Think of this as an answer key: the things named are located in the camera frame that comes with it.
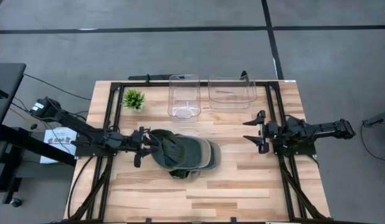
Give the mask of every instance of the chair wheel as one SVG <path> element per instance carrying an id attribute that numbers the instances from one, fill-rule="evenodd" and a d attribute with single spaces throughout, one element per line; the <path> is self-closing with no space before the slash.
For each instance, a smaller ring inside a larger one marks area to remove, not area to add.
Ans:
<path id="1" fill-rule="evenodd" d="M 22 200 L 19 200 L 18 198 L 12 198 L 10 205 L 12 205 L 14 208 L 20 207 L 22 205 Z"/>

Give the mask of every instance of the small green plant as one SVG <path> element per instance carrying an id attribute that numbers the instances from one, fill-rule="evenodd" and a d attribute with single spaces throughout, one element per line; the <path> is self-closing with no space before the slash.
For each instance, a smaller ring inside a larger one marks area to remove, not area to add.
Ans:
<path id="1" fill-rule="evenodd" d="M 127 108 L 141 110 L 145 101 L 145 95 L 135 89 L 129 89 L 123 95 L 123 104 Z"/>

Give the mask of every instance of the wooden table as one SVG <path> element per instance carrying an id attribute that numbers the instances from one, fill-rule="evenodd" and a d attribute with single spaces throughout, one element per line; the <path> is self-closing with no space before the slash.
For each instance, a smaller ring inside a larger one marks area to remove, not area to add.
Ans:
<path id="1" fill-rule="evenodd" d="M 95 85 L 87 122 L 96 128 L 103 126 L 110 84 L 99 81 Z M 120 152 L 113 162 L 105 222 L 143 222 L 145 218 L 154 222 L 228 222 L 230 217 L 237 217 L 240 222 L 288 220 L 278 159 L 271 152 L 259 154 L 257 147 L 242 137 L 255 136 L 258 131 L 257 126 L 243 126 L 244 121 L 254 119 L 259 110 L 269 116 L 265 88 L 257 87 L 257 100 L 249 109 L 214 110 L 209 107 L 207 87 L 202 87 L 202 112 L 196 123 L 171 121 L 167 87 L 136 89 L 145 93 L 146 104 L 141 113 L 122 108 L 119 127 L 123 134 L 144 126 L 210 139 L 220 145 L 222 162 L 216 170 L 201 172 L 198 179 L 174 180 L 151 156 L 142 160 L 141 168 L 135 168 L 134 154 Z M 305 118 L 297 84 L 280 81 L 280 89 L 285 113 Z M 273 100 L 278 111 L 275 93 Z M 78 160 L 74 180 L 86 160 Z M 329 216 L 317 165 L 307 156 L 296 156 L 296 160 L 303 191 L 322 214 Z M 95 158 L 77 182 L 71 214 L 89 193 L 94 168 Z M 291 193 L 298 217 L 297 198 L 292 189 Z M 97 217 L 100 196 L 101 192 L 93 217 Z"/>

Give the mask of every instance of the black cable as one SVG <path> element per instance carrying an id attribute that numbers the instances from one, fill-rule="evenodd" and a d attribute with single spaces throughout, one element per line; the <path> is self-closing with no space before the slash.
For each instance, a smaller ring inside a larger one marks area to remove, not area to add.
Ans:
<path id="1" fill-rule="evenodd" d="M 51 125 L 47 124 L 46 122 L 43 122 L 43 121 L 42 121 L 42 123 L 44 124 L 44 127 L 45 127 L 46 129 L 48 129 L 46 125 L 48 125 L 48 126 L 50 127 L 50 129 L 51 129 L 51 131 L 53 132 L 55 138 L 58 139 L 58 142 L 61 144 L 61 146 L 62 146 L 64 149 L 66 149 L 66 150 L 68 151 L 69 154 L 72 155 L 72 153 L 70 153 L 69 149 L 68 149 L 67 147 L 65 147 L 65 146 L 62 144 L 61 140 L 57 137 L 57 135 L 56 135 L 55 132 L 54 132 L 53 127 L 52 127 Z"/>
<path id="2" fill-rule="evenodd" d="M 79 114 L 76 114 L 76 113 L 71 113 L 71 112 L 68 112 L 69 114 L 72 114 L 74 116 L 76 116 L 77 118 L 82 118 L 84 121 L 87 121 L 86 118 L 84 116 L 80 116 Z"/>
<path id="3" fill-rule="evenodd" d="M 28 110 L 25 110 L 24 108 L 22 108 L 22 107 L 16 105 L 15 103 L 12 102 L 11 104 L 14 105 L 14 106 L 16 106 L 16 107 L 18 107 L 20 110 L 25 111 L 26 113 L 30 114 L 30 112 L 29 112 Z"/>
<path id="4" fill-rule="evenodd" d="M 315 134 L 317 134 L 317 132 L 321 129 L 322 127 L 319 127 L 319 128 L 317 128 L 314 132 L 313 132 L 313 134 L 311 134 L 311 136 L 309 137 L 311 140 L 313 140 L 313 138 L 315 137 Z"/>
<path id="5" fill-rule="evenodd" d="M 68 218 L 70 218 L 70 205 L 71 205 L 72 195 L 74 194 L 74 189 L 75 189 L 76 183 L 78 182 L 79 177 L 80 177 L 80 175 L 82 174 L 83 170 L 86 168 L 87 164 L 88 164 L 92 159 L 93 159 L 93 156 L 91 156 L 90 158 L 88 158 L 88 160 L 86 161 L 86 163 L 82 166 L 80 172 L 78 173 L 78 176 L 77 176 L 76 179 L 75 179 L 74 184 L 72 185 L 72 188 L 70 189 L 69 199 L 68 199 L 68 210 L 67 210 Z"/>
<path id="6" fill-rule="evenodd" d="M 110 126 L 108 129 L 111 129 L 111 128 L 116 128 L 116 130 L 117 130 L 116 132 L 120 133 L 120 128 L 118 126 L 113 125 L 113 126 Z"/>
<path id="7" fill-rule="evenodd" d="M 93 196 L 93 195 L 97 195 L 101 186 L 105 183 L 105 181 L 107 181 L 107 179 L 110 178 L 110 174 L 111 174 L 111 168 L 107 164 L 103 173 L 101 174 L 98 182 L 94 185 L 93 189 L 90 191 L 90 193 L 87 196 L 87 198 L 85 199 L 85 201 L 77 209 L 77 211 L 69 218 L 69 220 L 80 220 L 83 217 L 88 206 L 92 203 L 92 201 L 95 198 L 95 196 Z"/>
<path id="8" fill-rule="evenodd" d="M 313 156 L 311 156 L 311 155 L 307 155 L 310 159 L 312 159 L 313 161 L 315 161 L 315 163 L 317 164 L 317 167 L 320 167 L 320 165 L 319 165 L 319 163 L 318 163 L 318 161 L 317 161 L 317 159 L 315 159 Z"/>
<path id="9" fill-rule="evenodd" d="M 385 161 L 385 159 L 383 158 L 380 158 L 378 156 L 375 156 L 373 153 L 371 153 L 370 150 L 368 150 L 367 146 L 366 146 L 366 143 L 364 143 L 364 139 L 363 139 L 363 127 L 364 127 L 364 124 L 361 124 L 361 128 L 360 128 L 360 139 L 361 139 L 361 143 L 363 144 L 364 148 L 366 149 L 366 151 L 372 155 L 374 158 L 376 159 L 379 159 L 379 160 L 382 160 L 382 161 Z"/>
<path id="10" fill-rule="evenodd" d="M 23 105 L 23 107 L 25 108 L 25 110 L 26 110 L 26 111 L 28 110 L 28 108 L 25 106 L 25 104 L 24 104 L 24 102 L 22 102 L 22 100 L 20 100 L 20 99 L 16 98 L 15 96 L 14 96 L 14 99 L 16 99 L 16 100 L 20 101 L 20 102 L 21 102 L 21 104 Z"/>
<path id="11" fill-rule="evenodd" d="M 62 112 L 62 110 L 57 106 L 55 105 L 51 100 L 50 98 L 47 97 L 47 101 L 64 117 L 66 118 L 66 115 Z M 83 126 L 81 126 L 81 128 L 83 128 L 84 130 L 87 130 L 87 131 L 91 131 L 91 132 L 100 132 L 101 130 L 98 129 L 98 130 L 92 130 L 92 129 L 88 129 L 88 128 L 85 128 Z"/>
<path id="12" fill-rule="evenodd" d="M 39 78 L 33 77 L 33 76 L 28 75 L 28 74 L 26 74 L 26 73 L 24 73 L 24 75 L 27 76 L 27 77 L 33 78 L 33 79 L 35 79 L 35 80 L 37 80 L 37 81 L 40 81 L 40 82 L 42 82 L 42 83 L 44 83 L 44 84 L 46 84 L 46 85 L 49 85 L 49 86 L 51 86 L 51 87 L 53 87 L 53 88 L 56 88 L 56 89 L 58 89 L 58 90 L 60 90 L 60 91 L 62 91 L 62 92 L 64 92 L 64 93 L 67 93 L 67 94 L 69 94 L 69 95 L 72 95 L 72 96 L 74 96 L 74 97 L 77 97 L 77 98 L 80 98 L 80 99 L 83 99 L 83 100 L 88 100 L 88 101 L 91 101 L 91 100 L 92 100 L 92 99 L 85 98 L 85 97 L 82 97 L 82 96 L 78 96 L 78 95 L 75 95 L 75 94 L 70 93 L 70 92 L 68 92 L 68 91 L 65 91 L 65 90 L 63 90 L 63 89 L 61 89 L 61 88 L 59 88 L 59 87 L 56 87 L 55 85 L 51 85 L 51 84 L 48 83 L 48 82 L 45 82 L 45 81 L 43 81 L 43 80 L 41 80 L 41 79 L 39 79 Z"/>
<path id="13" fill-rule="evenodd" d="M 79 112 L 76 112 L 74 114 L 80 114 L 80 113 L 88 113 L 88 111 L 79 111 Z"/>

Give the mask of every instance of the clear plastic bin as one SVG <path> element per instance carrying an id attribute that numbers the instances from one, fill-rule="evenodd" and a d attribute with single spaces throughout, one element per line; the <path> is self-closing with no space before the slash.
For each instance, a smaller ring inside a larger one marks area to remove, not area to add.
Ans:
<path id="1" fill-rule="evenodd" d="M 209 104 L 215 109 L 249 108 L 257 99 L 255 81 L 245 75 L 238 79 L 211 75 L 208 82 Z"/>
<path id="2" fill-rule="evenodd" d="M 169 78 L 168 114 L 175 122 L 194 122 L 201 113 L 199 75 L 180 74 Z"/>

